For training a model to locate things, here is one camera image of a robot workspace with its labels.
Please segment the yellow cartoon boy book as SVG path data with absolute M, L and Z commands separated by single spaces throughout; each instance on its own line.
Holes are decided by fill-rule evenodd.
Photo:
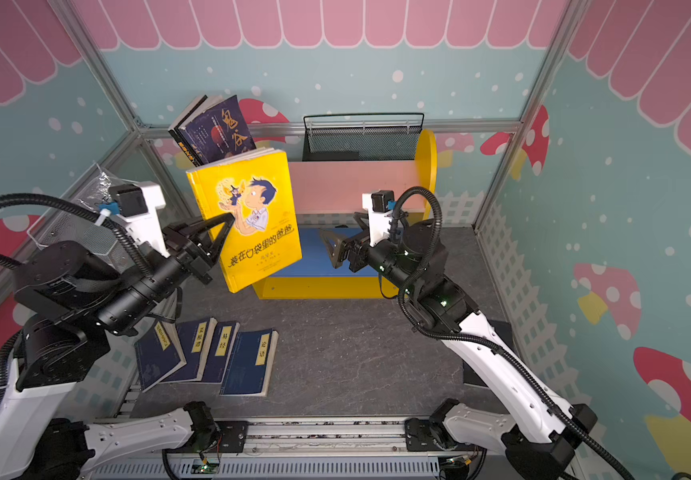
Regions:
M 216 240 L 227 234 L 220 266 L 229 292 L 237 293 L 303 259 L 287 153 L 261 148 L 187 172 L 197 206 L 205 220 L 223 214 L 232 227 L 210 231 Z

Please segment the purple old man book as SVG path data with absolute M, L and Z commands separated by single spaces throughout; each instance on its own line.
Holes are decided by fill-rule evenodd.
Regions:
M 241 112 L 240 102 L 237 96 L 234 95 L 229 98 L 224 98 L 216 107 L 212 109 L 212 113 L 215 114 L 218 120 L 219 130 L 225 139 L 225 148 L 227 153 L 224 159 L 255 150 L 257 148 L 249 125 Z M 183 150 L 187 158 L 189 158 L 189 160 L 192 162 L 185 148 L 183 148 L 175 139 L 174 141 L 179 145 L 179 148 Z

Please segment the black Murphy's law book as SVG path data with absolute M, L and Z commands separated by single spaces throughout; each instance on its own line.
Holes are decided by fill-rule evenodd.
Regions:
M 225 139 L 212 113 L 223 99 L 221 95 L 197 96 L 170 125 L 169 134 L 185 148 L 195 166 L 225 158 Z

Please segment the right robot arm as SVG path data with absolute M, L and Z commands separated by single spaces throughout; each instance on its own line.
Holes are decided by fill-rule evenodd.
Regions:
M 471 447 L 477 457 L 505 455 L 525 479 L 567 479 L 575 452 L 597 416 L 571 404 L 535 377 L 499 337 L 479 305 L 445 275 L 447 249 L 441 230 L 427 220 L 405 228 L 398 240 L 369 243 L 369 229 L 347 236 L 320 233 L 335 268 L 371 267 L 397 287 L 397 302 L 413 328 L 455 352 L 507 408 L 495 415 L 448 399 L 427 422 L 441 450 Z

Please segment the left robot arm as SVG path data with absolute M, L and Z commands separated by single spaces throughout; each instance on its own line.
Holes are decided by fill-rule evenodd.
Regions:
M 223 214 L 171 225 L 157 251 L 106 219 L 103 226 L 133 258 L 125 272 L 73 241 L 24 263 L 0 254 L 15 275 L 17 300 L 32 312 L 0 350 L 0 479 L 77 479 L 137 453 L 203 454 L 220 445 L 220 426 L 201 401 L 111 424 L 73 422 L 57 410 L 109 352 L 111 335 L 135 335 L 137 323 L 187 279 L 210 281 L 225 237 L 209 240 L 208 231 L 227 231 L 233 222 Z

